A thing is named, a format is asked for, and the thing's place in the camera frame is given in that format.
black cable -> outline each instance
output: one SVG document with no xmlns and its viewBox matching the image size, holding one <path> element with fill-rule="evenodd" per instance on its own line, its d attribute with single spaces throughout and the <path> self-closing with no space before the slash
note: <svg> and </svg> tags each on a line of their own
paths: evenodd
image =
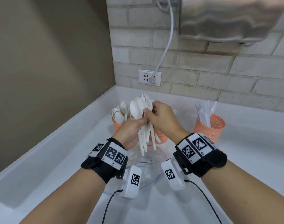
<svg viewBox="0 0 284 224">
<path fill-rule="evenodd" d="M 193 183 L 194 185 L 196 185 L 196 183 L 194 183 L 194 182 L 192 182 L 192 181 L 190 181 L 190 180 L 185 180 L 185 182 L 190 182 L 190 183 Z M 216 211 L 214 210 L 214 208 L 213 208 L 212 204 L 210 203 L 210 201 L 208 200 L 207 196 L 204 194 L 204 192 L 202 191 L 202 189 L 200 189 L 200 187 L 199 187 L 198 185 L 196 185 L 196 187 L 197 187 L 197 188 L 202 192 L 202 194 L 205 196 L 207 202 L 210 204 L 210 206 L 211 206 L 212 210 L 214 211 L 215 215 L 217 216 L 219 222 L 222 224 L 222 222 L 221 222 L 219 216 L 217 215 Z"/>
<path fill-rule="evenodd" d="M 122 192 L 122 191 L 123 191 L 122 189 L 119 189 L 119 190 L 115 191 L 115 192 L 112 194 L 112 196 L 110 197 L 109 202 L 108 202 L 107 207 L 106 207 L 106 210 L 105 210 L 105 214 L 104 214 L 104 218 L 103 218 L 102 224 L 104 224 L 105 217 L 106 217 L 106 213 L 107 213 L 107 209 L 108 209 L 108 207 L 109 207 L 109 203 L 110 203 L 112 197 L 113 197 L 116 193 Z"/>
</svg>

right hand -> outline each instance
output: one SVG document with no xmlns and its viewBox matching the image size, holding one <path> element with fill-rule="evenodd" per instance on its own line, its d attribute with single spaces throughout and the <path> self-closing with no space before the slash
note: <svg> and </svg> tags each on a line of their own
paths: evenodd
<svg viewBox="0 0 284 224">
<path fill-rule="evenodd" d="M 154 101 L 152 105 L 152 111 L 144 109 L 145 116 L 149 118 L 149 121 L 155 128 L 165 134 L 175 144 L 190 134 L 181 127 L 169 105 L 160 101 Z"/>
</svg>

black wrist strap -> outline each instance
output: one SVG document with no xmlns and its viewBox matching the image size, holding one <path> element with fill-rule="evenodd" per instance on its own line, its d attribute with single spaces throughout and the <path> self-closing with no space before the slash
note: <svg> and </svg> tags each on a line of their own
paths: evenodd
<svg viewBox="0 0 284 224">
<path fill-rule="evenodd" d="M 227 155 L 202 133 L 192 133 L 176 145 L 173 154 L 185 174 L 205 175 L 213 167 L 223 167 Z"/>
<path fill-rule="evenodd" d="M 84 169 L 93 169 L 107 184 L 116 176 L 122 179 L 128 157 L 124 146 L 114 138 L 98 143 L 81 164 Z"/>
</svg>

